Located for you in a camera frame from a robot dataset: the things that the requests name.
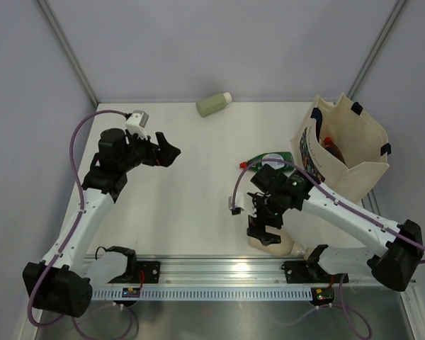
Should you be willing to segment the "beige cream bottle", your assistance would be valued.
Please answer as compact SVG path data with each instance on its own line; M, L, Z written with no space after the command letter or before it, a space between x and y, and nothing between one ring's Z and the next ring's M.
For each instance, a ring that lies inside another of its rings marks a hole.
M273 233L280 236L279 244L264 246L258 239L247 237L248 245L273 256L301 256L306 259L312 253L311 248L299 245L283 230L276 229Z

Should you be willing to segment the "large magenta dish soap bottle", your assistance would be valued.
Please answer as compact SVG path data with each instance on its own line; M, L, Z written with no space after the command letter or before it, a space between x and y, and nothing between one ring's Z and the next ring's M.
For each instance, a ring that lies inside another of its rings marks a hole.
M332 138L325 137L323 139L322 145L323 148L328 151L328 153L337 158L342 164L346 165L343 154L341 153L338 146L333 142Z

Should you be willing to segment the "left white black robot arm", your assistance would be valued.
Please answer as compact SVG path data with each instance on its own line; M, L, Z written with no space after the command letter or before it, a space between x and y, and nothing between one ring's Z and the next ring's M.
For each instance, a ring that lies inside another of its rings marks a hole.
M153 143L149 137L120 128L101 133L98 151L79 189L72 226L60 234L40 262L29 262L23 270L28 314L34 309L70 317L85 313L94 280L81 276L81 267L98 227L128 182L127 173L141 164L169 167L181 154L162 132L156 138Z

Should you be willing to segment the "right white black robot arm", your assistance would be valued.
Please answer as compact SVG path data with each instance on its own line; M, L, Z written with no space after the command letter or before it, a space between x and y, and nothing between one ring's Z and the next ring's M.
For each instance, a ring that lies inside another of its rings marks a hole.
M256 219L281 227L290 209L318 217L361 242L358 248L317 246L307 259L307 274L314 281L329 275L372 276L394 291L403 292L421 263L424 252L420 226L412 220L399 223L371 213L333 192L302 169L286 176L261 167L251 182Z

